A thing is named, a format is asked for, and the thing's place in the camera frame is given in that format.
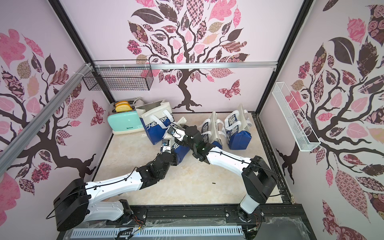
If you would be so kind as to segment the blue beige takeout bag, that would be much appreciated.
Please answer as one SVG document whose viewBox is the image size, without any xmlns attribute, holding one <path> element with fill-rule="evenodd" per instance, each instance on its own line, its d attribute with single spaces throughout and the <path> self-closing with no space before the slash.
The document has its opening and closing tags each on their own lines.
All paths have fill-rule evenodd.
<svg viewBox="0 0 384 240">
<path fill-rule="evenodd" d="M 223 140 L 226 139 L 225 124 L 218 119 L 218 114 L 212 112 L 210 117 L 207 118 L 201 125 L 201 134 L 205 143 L 210 143 L 216 147 L 223 148 Z"/>
<path fill-rule="evenodd" d="M 240 104 L 238 109 L 230 113 L 224 121 L 227 143 L 231 150 L 245 150 L 251 139 L 249 112 Z"/>
<path fill-rule="evenodd" d="M 161 142 L 169 125 L 174 122 L 170 103 L 157 101 L 136 107 L 136 111 L 151 143 Z"/>
<path fill-rule="evenodd" d="M 177 124 L 179 127 L 183 128 L 183 129 L 185 129 L 186 128 L 186 123 L 187 123 L 187 120 L 185 119 L 185 117 L 182 117 L 175 124 Z M 183 161 L 184 157 L 189 152 L 190 148 L 189 147 L 185 147 L 183 145 L 182 141 L 179 141 L 179 140 L 175 139 L 173 136 L 169 135 L 168 133 L 167 133 L 166 138 L 169 139 L 169 140 L 175 141 L 177 144 L 180 145 L 179 157 L 176 157 L 174 155 L 176 157 L 176 163 L 174 165 L 177 166 L 178 164 L 180 164 Z"/>
</svg>

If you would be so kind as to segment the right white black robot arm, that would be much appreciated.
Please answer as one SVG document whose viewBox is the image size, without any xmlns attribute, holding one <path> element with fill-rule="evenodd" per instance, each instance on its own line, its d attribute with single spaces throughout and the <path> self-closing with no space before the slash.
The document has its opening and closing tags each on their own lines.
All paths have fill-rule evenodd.
<svg viewBox="0 0 384 240">
<path fill-rule="evenodd" d="M 240 157 L 206 143 L 197 126 L 186 127 L 180 134 L 175 134 L 175 140 L 189 147 L 200 162 L 222 167 L 242 178 L 247 194 L 238 205 L 238 216 L 245 223 L 251 221 L 259 205 L 266 203 L 278 183 L 278 175 L 263 158 Z"/>
</svg>

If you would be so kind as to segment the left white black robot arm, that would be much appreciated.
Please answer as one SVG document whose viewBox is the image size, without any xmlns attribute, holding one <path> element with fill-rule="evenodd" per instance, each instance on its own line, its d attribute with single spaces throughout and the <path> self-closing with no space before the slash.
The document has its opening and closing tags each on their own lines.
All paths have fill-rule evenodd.
<svg viewBox="0 0 384 240">
<path fill-rule="evenodd" d="M 57 231 L 68 231 L 87 221 L 130 217 L 127 201 L 108 204 L 106 199 L 142 190 L 163 180 L 171 166 L 182 162 L 180 152 L 162 141 L 161 152 L 153 161 L 139 168 L 135 167 L 127 175 L 99 181 L 84 182 L 82 178 L 73 180 L 54 200 L 54 209 L 48 218 L 55 218 Z"/>
</svg>

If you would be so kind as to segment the mint green toaster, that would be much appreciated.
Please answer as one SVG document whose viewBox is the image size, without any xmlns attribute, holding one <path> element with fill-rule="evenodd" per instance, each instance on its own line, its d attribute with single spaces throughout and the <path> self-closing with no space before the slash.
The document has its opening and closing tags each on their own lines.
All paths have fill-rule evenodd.
<svg viewBox="0 0 384 240">
<path fill-rule="evenodd" d="M 144 102 L 140 98 L 122 101 L 128 101 L 133 110 L 129 112 L 117 113 L 115 111 L 115 103 L 117 102 L 110 104 L 108 107 L 107 121 L 112 128 L 113 134 L 123 135 L 143 131 L 144 127 L 135 107 L 143 105 Z"/>
</svg>

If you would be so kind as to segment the yellow toast slice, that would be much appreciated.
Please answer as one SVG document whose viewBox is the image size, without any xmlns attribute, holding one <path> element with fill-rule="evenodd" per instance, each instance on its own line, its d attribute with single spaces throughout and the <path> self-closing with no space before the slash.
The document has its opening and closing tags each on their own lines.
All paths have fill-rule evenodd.
<svg viewBox="0 0 384 240">
<path fill-rule="evenodd" d="M 115 111 L 117 113 L 129 112 L 132 110 L 133 110 L 133 108 L 129 104 L 120 104 L 120 105 L 116 105 L 116 107 L 115 107 Z"/>
</svg>

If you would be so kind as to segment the orange toast slice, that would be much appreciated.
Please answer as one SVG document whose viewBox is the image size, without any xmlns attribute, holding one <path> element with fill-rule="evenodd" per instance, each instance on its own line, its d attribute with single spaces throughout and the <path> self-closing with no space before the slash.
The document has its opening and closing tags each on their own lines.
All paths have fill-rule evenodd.
<svg viewBox="0 0 384 240">
<path fill-rule="evenodd" d="M 129 102 L 128 101 L 120 101 L 120 102 L 115 103 L 115 107 L 120 106 L 120 105 L 129 105 Z"/>
</svg>

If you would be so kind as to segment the aluminium rail back wall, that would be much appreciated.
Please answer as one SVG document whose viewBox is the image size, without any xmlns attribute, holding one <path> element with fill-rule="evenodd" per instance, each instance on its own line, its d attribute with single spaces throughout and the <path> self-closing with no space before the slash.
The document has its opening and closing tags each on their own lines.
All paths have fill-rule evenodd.
<svg viewBox="0 0 384 240">
<path fill-rule="evenodd" d="M 175 69 L 234 69 L 234 68 L 273 68 L 277 62 L 231 62 L 231 63 L 178 63 L 178 64 L 114 64 L 95 65 L 96 69 L 101 68 L 144 68 L 152 70 L 175 70 Z"/>
</svg>

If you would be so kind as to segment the aluminium rail wall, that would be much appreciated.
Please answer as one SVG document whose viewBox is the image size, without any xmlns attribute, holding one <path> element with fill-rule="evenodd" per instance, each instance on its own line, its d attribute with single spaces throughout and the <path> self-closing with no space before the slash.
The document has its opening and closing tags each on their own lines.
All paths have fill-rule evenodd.
<svg viewBox="0 0 384 240">
<path fill-rule="evenodd" d="M 91 64 L 86 63 L 75 72 L 69 82 L 66 83 L 61 90 L 53 96 L 53 98 L 42 108 L 39 114 L 31 120 L 23 131 L 11 141 L 1 154 L 1 175 L 11 166 L 12 162 L 21 154 L 28 143 L 37 135 L 43 125 L 52 117 L 55 111 L 82 81 L 83 75 L 91 70 Z"/>
<path fill-rule="evenodd" d="M 152 70 L 175 70 L 175 69 L 234 69 L 234 68 L 273 68 L 277 62 L 231 62 L 231 63 L 178 63 L 178 64 L 114 64 L 95 65 L 96 69 L 101 68 L 144 68 Z"/>
</svg>

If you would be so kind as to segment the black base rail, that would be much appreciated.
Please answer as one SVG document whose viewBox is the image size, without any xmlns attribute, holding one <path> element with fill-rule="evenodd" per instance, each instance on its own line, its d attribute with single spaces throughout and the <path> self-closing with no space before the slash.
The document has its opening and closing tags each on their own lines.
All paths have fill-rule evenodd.
<svg viewBox="0 0 384 240">
<path fill-rule="evenodd" d="M 301 205 L 266 204 L 256 208 L 249 222 L 239 217 L 237 205 L 172 205 L 172 206 L 129 206 L 127 201 L 120 201 L 123 213 L 116 220 L 97 217 L 95 222 L 104 221 L 108 226 L 139 227 L 155 221 L 173 220 L 223 220 L 226 224 L 241 226 L 246 233 L 255 233 L 262 223 L 274 218 L 284 217 L 299 219 L 307 233 L 312 232 L 305 211 Z"/>
</svg>

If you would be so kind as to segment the aluminium rail left wall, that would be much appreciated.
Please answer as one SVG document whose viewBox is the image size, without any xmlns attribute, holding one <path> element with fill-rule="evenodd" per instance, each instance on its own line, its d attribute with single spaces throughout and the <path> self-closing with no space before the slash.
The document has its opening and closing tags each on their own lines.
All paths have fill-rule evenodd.
<svg viewBox="0 0 384 240">
<path fill-rule="evenodd" d="M 61 90 L 53 96 L 53 98 L 42 108 L 39 114 L 31 120 L 23 131 L 11 141 L 1 154 L 1 175 L 11 166 L 12 162 L 21 154 L 28 143 L 37 135 L 43 125 L 52 117 L 55 111 L 82 81 L 83 75 L 91 70 L 91 64 L 86 63 L 75 72 L 69 82 L 66 83 Z"/>
</svg>

